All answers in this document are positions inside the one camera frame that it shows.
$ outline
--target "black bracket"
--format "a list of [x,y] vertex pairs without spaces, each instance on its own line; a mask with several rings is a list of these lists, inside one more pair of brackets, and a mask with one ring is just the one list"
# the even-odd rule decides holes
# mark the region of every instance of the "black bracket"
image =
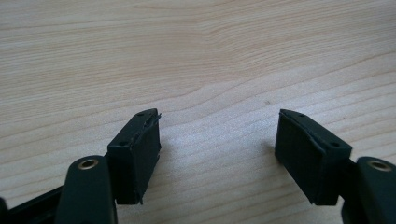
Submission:
[[308,116],[281,109],[276,157],[309,202],[345,200],[344,223],[396,223],[396,166],[378,158],[349,159],[352,147]]
[[73,162],[64,186],[10,210],[0,200],[0,223],[117,223],[118,204],[142,203],[161,149],[157,109],[134,115],[107,154]]

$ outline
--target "wooden table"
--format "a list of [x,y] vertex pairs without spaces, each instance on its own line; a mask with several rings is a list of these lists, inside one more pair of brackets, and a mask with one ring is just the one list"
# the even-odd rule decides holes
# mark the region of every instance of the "wooden table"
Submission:
[[157,107],[120,223],[341,223],[274,157],[280,108],[396,163],[396,1],[0,2],[0,195],[13,207]]

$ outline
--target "black plastic part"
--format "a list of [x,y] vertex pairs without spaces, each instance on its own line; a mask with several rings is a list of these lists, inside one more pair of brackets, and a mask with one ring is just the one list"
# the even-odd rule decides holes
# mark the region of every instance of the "black plastic part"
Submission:
[[61,192],[62,187],[53,189],[10,209],[5,216],[2,212],[3,220],[1,223],[53,223]]
[[337,174],[352,147],[308,116],[281,109],[276,134],[276,157],[283,163],[309,202],[335,205]]
[[8,215],[8,208],[6,204],[6,200],[0,198],[0,223],[5,223],[5,219]]
[[107,146],[117,204],[142,203],[161,149],[157,109],[136,114]]
[[117,223],[106,158],[89,156],[70,165],[55,223]]
[[396,223],[396,166],[377,158],[361,157],[358,193],[369,223]]
[[358,166],[353,161],[348,161],[339,173],[340,196],[344,198],[341,216],[344,224],[369,224],[366,213],[361,204],[361,196],[358,193],[359,186]]

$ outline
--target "screw hole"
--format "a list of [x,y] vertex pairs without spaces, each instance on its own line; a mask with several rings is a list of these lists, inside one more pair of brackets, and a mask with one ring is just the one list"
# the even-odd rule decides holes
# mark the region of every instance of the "screw hole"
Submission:
[[119,142],[119,146],[121,147],[125,147],[126,145],[128,145],[128,142]]
[[80,169],[80,170],[89,170],[89,169],[95,167],[98,163],[99,163],[98,160],[93,160],[93,159],[85,160],[85,161],[82,161],[78,165],[78,169]]
[[367,162],[371,167],[375,168],[376,170],[383,171],[383,172],[389,172],[392,170],[390,166],[385,164],[382,161],[368,161]]
[[330,145],[332,145],[334,147],[340,147],[340,144],[338,144],[338,143],[330,143]]

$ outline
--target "light wood surface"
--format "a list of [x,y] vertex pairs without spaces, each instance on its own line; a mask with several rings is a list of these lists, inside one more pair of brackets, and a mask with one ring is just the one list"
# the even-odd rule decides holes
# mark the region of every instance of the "light wood surface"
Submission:
[[64,182],[157,107],[163,149],[120,223],[341,223],[274,157],[280,108],[396,163],[396,1],[0,2],[0,195]]

